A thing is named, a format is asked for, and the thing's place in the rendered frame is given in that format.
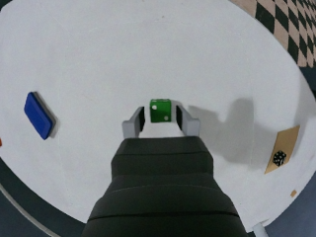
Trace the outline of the tan flat mat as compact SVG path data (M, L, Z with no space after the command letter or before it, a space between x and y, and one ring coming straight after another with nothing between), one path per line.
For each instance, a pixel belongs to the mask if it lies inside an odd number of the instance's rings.
M300 129L300 125L279 131L277 133L276 143L275 143L269 164L267 166L267 169L264 175L288 163L290 156L292 154L296 139L297 139L299 129ZM280 150L284 152L284 154L286 154L286 158L285 158L284 164L278 167L273 162L273 160L274 160L275 154L279 152Z

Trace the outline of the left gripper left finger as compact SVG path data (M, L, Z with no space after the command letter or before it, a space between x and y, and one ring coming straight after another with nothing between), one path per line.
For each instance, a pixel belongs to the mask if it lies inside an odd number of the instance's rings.
M144 107L138 107L129 120L124 120L121 124L123 139L137 138L145 125Z

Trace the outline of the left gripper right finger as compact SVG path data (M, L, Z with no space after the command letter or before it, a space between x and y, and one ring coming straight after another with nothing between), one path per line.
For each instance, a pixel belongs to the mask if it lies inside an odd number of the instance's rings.
M192 118L182 105L176 106L176 121L184 136L199 137L200 120Z

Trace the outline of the green die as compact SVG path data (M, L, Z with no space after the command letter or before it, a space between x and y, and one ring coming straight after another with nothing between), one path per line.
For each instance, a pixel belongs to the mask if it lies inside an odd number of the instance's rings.
M150 122L171 122L172 109L170 99L151 99L149 103Z

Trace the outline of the white bottle with blue cap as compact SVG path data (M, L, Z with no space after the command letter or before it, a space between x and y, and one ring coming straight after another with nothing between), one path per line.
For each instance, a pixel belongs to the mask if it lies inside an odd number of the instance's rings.
M262 222L259 222L255 226L252 227L256 237L269 237Z

